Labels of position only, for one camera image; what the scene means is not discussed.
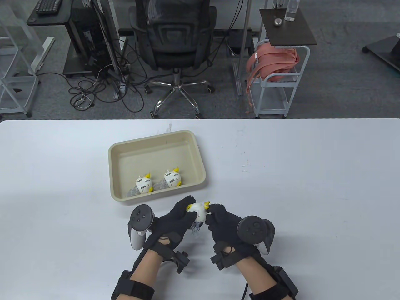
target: keyboard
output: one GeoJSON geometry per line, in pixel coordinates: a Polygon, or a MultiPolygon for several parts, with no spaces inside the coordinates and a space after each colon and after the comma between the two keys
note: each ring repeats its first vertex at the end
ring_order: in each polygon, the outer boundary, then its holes
{"type": "Polygon", "coordinates": [[[39,0],[35,11],[38,15],[58,14],[62,0],[39,0]]]}

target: beige tray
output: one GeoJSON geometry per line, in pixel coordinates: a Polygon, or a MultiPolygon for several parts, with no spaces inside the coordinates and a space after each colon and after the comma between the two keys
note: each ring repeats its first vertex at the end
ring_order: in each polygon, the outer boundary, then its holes
{"type": "Polygon", "coordinates": [[[150,200],[152,195],[182,190],[201,184],[206,179],[206,170],[200,156],[196,137],[189,130],[181,130],[116,143],[108,150],[111,196],[116,201],[137,199],[150,200]],[[167,170],[179,167],[182,185],[147,194],[126,197],[135,187],[138,176],[151,173],[153,183],[160,182],[167,170]]]}

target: pink strap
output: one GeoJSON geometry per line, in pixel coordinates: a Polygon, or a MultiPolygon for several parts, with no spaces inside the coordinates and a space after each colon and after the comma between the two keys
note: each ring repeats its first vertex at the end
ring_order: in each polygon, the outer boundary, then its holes
{"type": "MultiPolygon", "coordinates": [[[[275,48],[270,43],[262,44],[246,64],[246,71],[251,72],[247,79],[247,93],[250,92],[250,85],[253,79],[261,77],[264,80],[272,73],[289,72],[299,61],[300,57],[294,48],[275,48]],[[252,70],[257,58],[258,65],[252,70]]],[[[282,76],[273,76],[269,81],[279,81],[281,78],[282,76]]]]}

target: forearm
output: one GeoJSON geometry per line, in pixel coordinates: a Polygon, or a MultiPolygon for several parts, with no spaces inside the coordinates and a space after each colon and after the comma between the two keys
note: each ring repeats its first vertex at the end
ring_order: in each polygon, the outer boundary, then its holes
{"type": "MultiPolygon", "coordinates": [[[[162,262],[162,257],[153,250],[147,250],[142,261],[130,277],[131,280],[141,282],[145,285],[154,288],[156,282],[157,273],[162,262]]],[[[117,300],[140,300],[136,297],[119,295],[117,300]]]]}
{"type": "MultiPolygon", "coordinates": [[[[276,285],[270,274],[252,257],[247,257],[236,263],[236,267],[246,279],[253,294],[259,294],[276,285]]],[[[292,300],[289,296],[283,300],[292,300]]]]}

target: vr controller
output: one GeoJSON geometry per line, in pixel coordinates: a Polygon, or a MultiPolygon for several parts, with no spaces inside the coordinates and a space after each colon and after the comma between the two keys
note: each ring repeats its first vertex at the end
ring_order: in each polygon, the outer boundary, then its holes
{"type": "MultiPolygon", "coordinates": [[[[140,250],[146,241],[146,233],[153,224],[154,212],[147,204],[137,206],[130,215],[128,235],[134,250],[140,250]]],[[[256,245],[262,254],[268,254],[274,241],[275,227],[269,221],[247,216],[238,224],[238,236],[245,243],[256,245]]]]}

